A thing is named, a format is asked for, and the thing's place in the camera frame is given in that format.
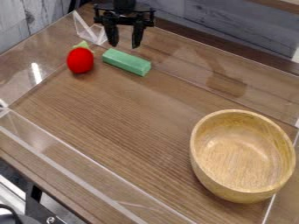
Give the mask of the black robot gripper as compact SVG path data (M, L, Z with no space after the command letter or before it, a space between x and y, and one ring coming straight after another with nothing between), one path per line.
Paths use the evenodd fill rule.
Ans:
M116 25L134 25L132 48L136 49L143 40L146 27L155 26L155 9L136 3L134 8L118 10L112 3L95 3L94 11L94 21L104 25L107 40L112 46L116 46L119 42Z

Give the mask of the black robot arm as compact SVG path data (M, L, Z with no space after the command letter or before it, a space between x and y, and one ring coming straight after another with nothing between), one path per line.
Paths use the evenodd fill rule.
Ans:
M155 26L155 9L140 4L136 0L108 0L94 4L94 22L102 24L108 43L116 47L119 43L120 25L132 30L132 48L138 48L143 41L147 27Z

